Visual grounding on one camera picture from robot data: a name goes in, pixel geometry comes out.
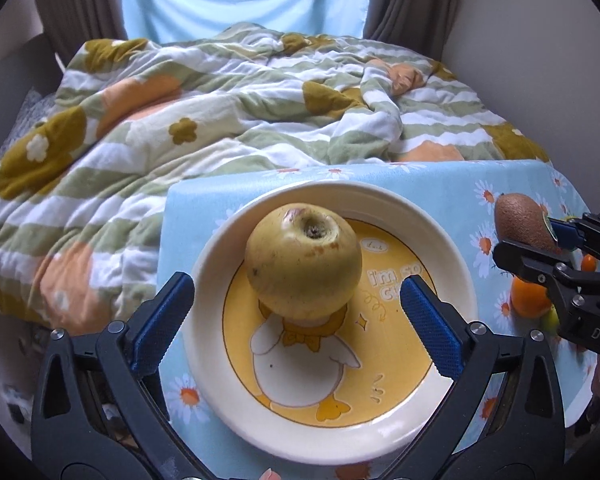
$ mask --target duck illustration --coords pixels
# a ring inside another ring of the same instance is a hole
[[[288,408],[318,405],[318,422],[336,420],[351,407],[334,392],[344,367],[360,368],[353,350],[335,335],[347,306],[329,317],[293,323],[260,303],[265,321],[251,336],[253,369],[262,394],[257,399],[270,409],[274,402]]]

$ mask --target brown kiwi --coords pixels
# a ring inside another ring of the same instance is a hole
[[[494,216],[498,240],[509,238],[536,249],[561,252],[544,222],[541,207],[531,197],[522,193],[500,195]]]

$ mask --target brown curtain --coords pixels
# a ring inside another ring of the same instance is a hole
[[[370,0],[364,37],[440,59],[457,0]]]
[[[58,56],[66,65],[88,40],[126,40],[121,0],[36,0]]]

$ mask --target blanket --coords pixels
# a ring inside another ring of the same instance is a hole
[[[88,41],[0,160],[0,312],[72,335],[155,293],[174,183],[353,162],[539,158],[441,63],[239,23],[209,40]]]

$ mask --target plate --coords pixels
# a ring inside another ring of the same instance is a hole
[[[354,297],[318,326],[271,314],[242,270],[256,224],[291,202],[337,212],[363,248]],[[182,335],[202,397],[243,439],[293,462],[357,463],[406,446],[451,385],[400,308],[400,282],[413,273],[465,320],[477,319],[458,248],[399,195],[359,182],[305,182],[247,204],[211,237],[192,271],[196,296]]]

